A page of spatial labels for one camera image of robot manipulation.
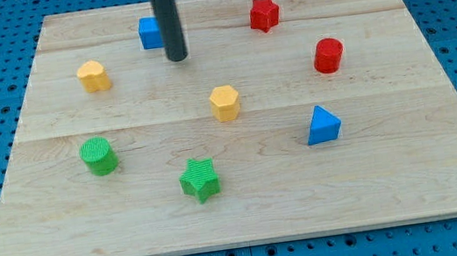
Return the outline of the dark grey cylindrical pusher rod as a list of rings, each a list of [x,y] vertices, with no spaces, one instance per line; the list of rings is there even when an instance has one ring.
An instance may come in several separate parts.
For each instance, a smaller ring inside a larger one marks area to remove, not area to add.
[[[150,3],[159,26],[167,58],[173,62],[185,60],[188,50],[175,0],[150,0]]]

